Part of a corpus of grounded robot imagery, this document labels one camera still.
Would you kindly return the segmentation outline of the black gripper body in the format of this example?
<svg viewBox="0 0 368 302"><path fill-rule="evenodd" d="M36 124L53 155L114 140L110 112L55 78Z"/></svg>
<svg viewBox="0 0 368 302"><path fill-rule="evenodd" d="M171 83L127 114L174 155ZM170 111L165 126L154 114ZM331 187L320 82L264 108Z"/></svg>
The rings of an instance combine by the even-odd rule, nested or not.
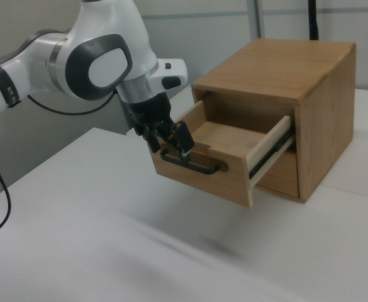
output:
<svg viewBox="0 0 368 302"><path fill-rule="evenodd" d="M174 124L170 117L171 104L166 93L157 94L143 102L130 103L128 108L137 134L143 134L146 127L153 130L161 126L168 131Z"/></svg>

